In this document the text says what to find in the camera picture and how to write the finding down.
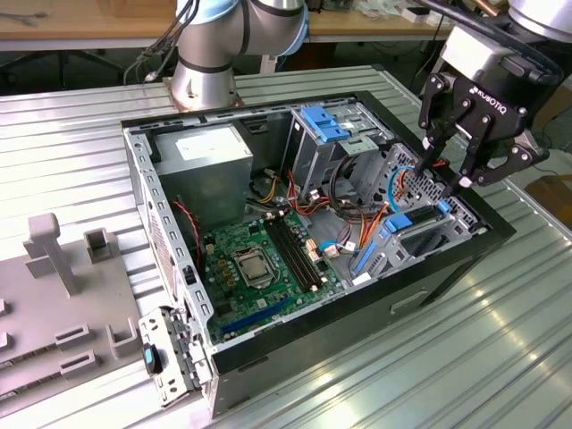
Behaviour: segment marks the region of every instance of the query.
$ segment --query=black plastic latch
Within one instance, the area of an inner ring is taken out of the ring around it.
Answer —
[[[161,374],[163,371],[163,365],[161,365],[159,353],[155,345],[149,343],[143,345],[143,361],[145,362],[145,368],[149,375]]]

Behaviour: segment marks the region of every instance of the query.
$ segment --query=cpu socket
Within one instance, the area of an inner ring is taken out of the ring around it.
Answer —
[[[244,282],[251,288],[264,289],[276,276],[266,253],[260,247],[245,248],[233,255]]]

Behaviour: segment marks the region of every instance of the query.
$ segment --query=wooden desk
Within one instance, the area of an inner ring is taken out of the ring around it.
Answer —
[[[400,16],[379,20],[367,18],[358,11],[310,14],[310,43],[368,42],[385,40],[426,40],[433,38],[436,27],[414,24]],[[441,28],[438,39],[446,38],[450,28]]]
[[[0,51],[143,47],[153,43],[171,22],[165,18],[115,18],[105,2],[97,0],[0,0],[0,11],[50,13],[38,20],[37,27],[0,18]],[[323,11],[311,13],[307,41],[423,40],[432,38],[434,32],[434,27],[396,16],[370,20],[356,11]],[[443,29],[439,38],[448,32]]]
[[[0,18],[0,51],[144,47],[172,21],[115,18],[97,0],[0,0],[0,12],[39,11],[50,16],[38,19],[37,27]]]

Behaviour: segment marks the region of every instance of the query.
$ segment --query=blue cable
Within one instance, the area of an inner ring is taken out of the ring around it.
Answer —
[[[391,174],[387,185],[387,199],[389,200],[391,210],[393,210],[394,213],[398,213],[399,209],[395,203],[395,199],[393,199],[393,182],[395,182],[395,176],[397,176],[398,173],[402,172],[403,170],[409,170],[412,172],[413,167],[410,167],[409,165],[402,165],[401,167],[396,168],[395,171]]]
[[[277,72],[281,72],[281,71],[282,71],[282,67],[284,66],[284,64],[286,64],[286,60],[288,60],[288,56],[287,56],[287,55],[283,56],[283,57],[279,60],[278,64],[276,65],[276,71],[277,71]]]
[[[336,243],[335,241],[325,241],[320,246],[318,246],[318,250],[323,252],[326,248],[330,247],[331,245],[336,245],[336,244],[338,244],[338,243]]]

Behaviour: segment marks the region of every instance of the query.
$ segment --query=metal hinge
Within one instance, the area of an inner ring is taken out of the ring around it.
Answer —
[[[178,310],[159,307],[139,320],[143,358],[155,380],[162,407],[168,407],[213,378],[200,341],[183,322]]]

